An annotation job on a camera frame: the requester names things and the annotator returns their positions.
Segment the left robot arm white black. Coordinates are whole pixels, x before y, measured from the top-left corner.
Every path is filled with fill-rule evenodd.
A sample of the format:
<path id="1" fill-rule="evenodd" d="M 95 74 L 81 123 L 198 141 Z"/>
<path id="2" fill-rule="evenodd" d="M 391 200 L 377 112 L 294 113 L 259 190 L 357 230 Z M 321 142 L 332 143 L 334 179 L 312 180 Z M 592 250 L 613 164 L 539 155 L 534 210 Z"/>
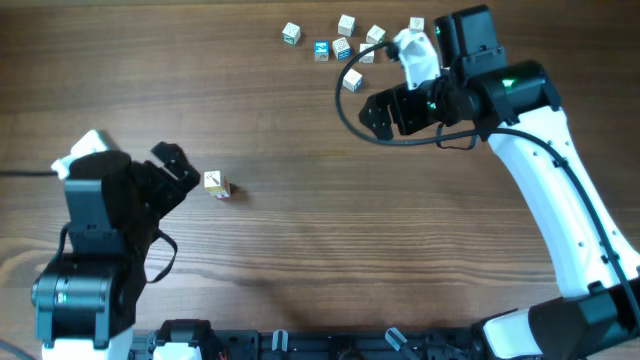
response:
<path id="1" fill-rule="evenodd" d="M 70 220 L 34 282 L 36 337 L 46 359 L 126 359 L 137 301 L 149 284 L 145 260 L 158 239 L 171 248 L 160 220 L 200 182 L 174 143 L 137 162 L 121 150 L 84 155 L 64 182 Z"/>

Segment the yellow sided picture block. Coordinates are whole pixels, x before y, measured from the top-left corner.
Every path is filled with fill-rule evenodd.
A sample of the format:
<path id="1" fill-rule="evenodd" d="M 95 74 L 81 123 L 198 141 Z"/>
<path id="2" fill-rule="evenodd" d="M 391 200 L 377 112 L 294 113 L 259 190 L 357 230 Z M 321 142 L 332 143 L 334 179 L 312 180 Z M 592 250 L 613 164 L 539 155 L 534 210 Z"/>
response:
<path id="1" fill-rule="evenodd" d="M 207 192 L 212 187 L 229 187 L 227 178 L 220 171 L 207 171 L 204 173 L 204 188 Z"/>

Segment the blue P letter block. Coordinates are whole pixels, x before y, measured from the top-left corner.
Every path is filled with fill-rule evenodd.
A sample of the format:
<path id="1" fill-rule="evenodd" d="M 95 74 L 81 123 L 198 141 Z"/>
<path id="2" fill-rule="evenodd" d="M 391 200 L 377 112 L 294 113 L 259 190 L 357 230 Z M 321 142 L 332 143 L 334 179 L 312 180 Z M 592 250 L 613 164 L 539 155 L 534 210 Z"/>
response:
<path id="1" fill-rule="evenodd" d="M 363 81 L 363 75 L 354 69 L 349 69 L 343 77 L 342 86 L 351 92 L 357 92 Z"/>

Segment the red sided base block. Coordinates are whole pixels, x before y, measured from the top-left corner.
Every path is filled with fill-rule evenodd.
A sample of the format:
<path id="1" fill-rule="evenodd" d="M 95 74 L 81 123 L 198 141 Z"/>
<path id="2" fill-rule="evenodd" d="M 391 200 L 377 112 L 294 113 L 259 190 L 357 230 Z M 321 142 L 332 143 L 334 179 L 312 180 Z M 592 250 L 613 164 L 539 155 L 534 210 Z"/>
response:
<path id="1" fill-rule="evenodd" d="M 221 200 L 221 199 L 229 199 L 231 197 L 231 193 L 229 191 L 221 191 L 219 193 L 216 194 L 216 198 Z"/>

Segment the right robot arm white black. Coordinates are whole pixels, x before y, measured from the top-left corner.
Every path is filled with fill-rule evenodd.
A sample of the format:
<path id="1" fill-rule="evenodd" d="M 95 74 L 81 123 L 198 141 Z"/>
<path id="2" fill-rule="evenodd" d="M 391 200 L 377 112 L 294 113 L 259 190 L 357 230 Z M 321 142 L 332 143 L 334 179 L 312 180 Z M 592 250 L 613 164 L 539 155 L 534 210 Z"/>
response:
<path id="1" fill-rule="evenodd" d="M 469 120 L 518 185 L 549 251 L 560 297 L 485 320 L 495 359 L 582 359 L 639 334 L 639 255 L 617 229 L 574 147 L 556 87 L 535 61 L 511 64 L 488 7 L 405 29 L 385 44 L 403 84 L 367 100 L 373 139 L 409 145 L 430 125 Z"/>

